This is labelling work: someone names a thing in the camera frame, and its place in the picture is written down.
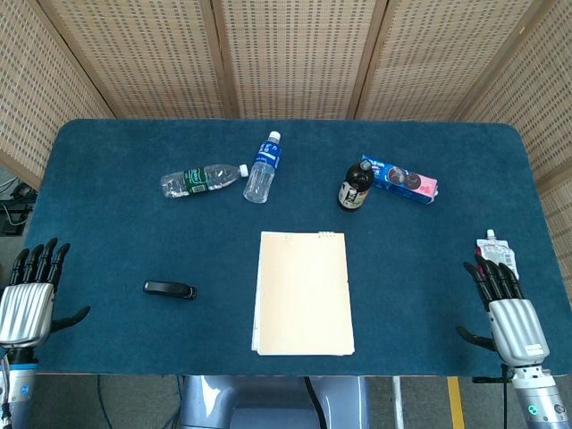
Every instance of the plastic bottle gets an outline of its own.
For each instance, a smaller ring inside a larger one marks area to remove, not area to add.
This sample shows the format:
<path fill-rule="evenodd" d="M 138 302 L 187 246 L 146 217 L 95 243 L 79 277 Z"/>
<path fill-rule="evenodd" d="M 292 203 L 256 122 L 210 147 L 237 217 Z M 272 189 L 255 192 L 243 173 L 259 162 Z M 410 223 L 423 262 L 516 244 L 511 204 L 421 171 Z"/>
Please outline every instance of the plastic bottle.
<path fill-rule="evenodd" d="M 274 172 L 280 161 L 280 132 L 272 131 L 258 149 L 254 160 L 247 187 L 244 189 L 244 198 L 253 203 L 265 203 L 270 192 L 270 185 L 274 178 Z"/>
<path fill-rule="evenodd" d="M 494 230 L 486 230 L 486 240 L 476 241 L 476 253 L 484 259 L 493 261 L 495 264 L 503 263 L 518 278 L 515 252 L 509 247 L 509 243 L 506 240 L 497 240 Z"/>
<path fill-rule="evenodd" d="M 369 160 L 364 159 L 352 165 L 346 173 L 346 180 L 341 184 L 338 204 L 348 211 L 359 209 L 373 183 L 374 171 Z"/>
<path fill-rule="evenodd" d="M 205 190 L 229 186 L 239 177 L 248 176 L 248 167 L 215 164 L 198 167 L 184 172 L 174 172 L 161 178 L 161 189 L 167 198 L 186 197 Z"/>

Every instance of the white bottle cap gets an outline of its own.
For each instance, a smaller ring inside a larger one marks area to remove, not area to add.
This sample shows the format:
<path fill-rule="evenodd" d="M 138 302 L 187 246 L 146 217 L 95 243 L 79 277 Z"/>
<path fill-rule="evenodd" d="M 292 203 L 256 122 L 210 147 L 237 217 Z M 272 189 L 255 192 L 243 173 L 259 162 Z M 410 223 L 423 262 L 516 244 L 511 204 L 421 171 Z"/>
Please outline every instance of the white bottle cap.
<path fill-rule="evenodd" d="M 278 131 L 272 131 L 270 133 L 270 135 L 268 136 L 269 139 L 276 139 L 278 141 L 280 141 L 280 132 Z"/>
<path fill-rule="evenodd" d="M 241 165 L 240 167 L 240 177 L 248 177 L 248 167 L 246 164 Z"/>

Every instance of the table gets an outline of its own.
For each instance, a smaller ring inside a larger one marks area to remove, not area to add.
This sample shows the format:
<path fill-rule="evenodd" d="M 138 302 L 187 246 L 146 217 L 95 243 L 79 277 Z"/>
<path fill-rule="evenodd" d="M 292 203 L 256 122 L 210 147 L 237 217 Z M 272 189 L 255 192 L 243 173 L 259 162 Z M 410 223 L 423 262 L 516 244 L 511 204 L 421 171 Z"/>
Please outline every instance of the table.
<path fill-rule="evenodd" d="M 269 131 L 282 160 L 265 205 L 245 181 L 171 200 L 159 179 L 251 164 Z M 362 154 L 439 180 L 429 206 L 373 189 L 356 213 L 336 196 Z M 570 373 L 572 319 L 526 151 L 503 124 L 76 120 L 60 130 L 27 245 L 69 241 L 55 317 L 88 317 L 38 350 L 42 371 L 111 374 L 497 375 L 497 356 L 455 326 L 489 332 L 462 262 L 493 228 L 517 255 L 556 374 Z M 345 232 L 356 344 L 350 357 L 250 350 L 261 231 Z M 185 282 L 196 301 L 144 294 Z"/>

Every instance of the brown bottle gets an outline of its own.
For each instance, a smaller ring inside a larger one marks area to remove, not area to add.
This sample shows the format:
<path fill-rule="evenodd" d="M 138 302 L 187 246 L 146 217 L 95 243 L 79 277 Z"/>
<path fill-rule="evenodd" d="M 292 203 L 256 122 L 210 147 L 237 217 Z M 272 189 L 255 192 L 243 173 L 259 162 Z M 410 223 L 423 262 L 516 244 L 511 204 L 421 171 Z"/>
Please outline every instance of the brown bottle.
<path fill-rule="evenodd" d="M 341 184 L 338 204 L 344 210 L 358 210 L 364 204 L 373 183 L 372 163 L 364 159 L 352 165 L 346 173 L 346 180 Z"/>

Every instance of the bottle label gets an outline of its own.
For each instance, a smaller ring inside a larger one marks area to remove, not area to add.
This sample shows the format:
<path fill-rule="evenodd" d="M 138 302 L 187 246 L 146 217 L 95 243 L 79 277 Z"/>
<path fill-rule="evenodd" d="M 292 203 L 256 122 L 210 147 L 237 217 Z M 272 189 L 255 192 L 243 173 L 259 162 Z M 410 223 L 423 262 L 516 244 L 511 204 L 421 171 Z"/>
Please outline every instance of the bottle label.
<path fill-rule="evenodd" d="M 338 199 L 340 204 L 347 208 L 358 208 L 364 204 L 364 200 L 367 197 L 368 190 L 362 190 L 358 192 L 357 189 L 353 188 L 346 181 L 341 185 L 340 194 L 338 194 Z"/>
<path fill-rule="evenodd" d="M 204 168 L 201 167 L 187 170 L 183 176 L 185 178 L 185 186 L 187 187 L 187 191 L 191 194 L 196 194 L 197 192 L 208 190 Z"/>
<path fill-rule="evenodd" d="M 280 145 L 267 140 L 260 145 L 254 162 L 270 164 L 274 169 L 276 169 L 278 168 L 278 162 L 280 161 L 280 152 Z"/>

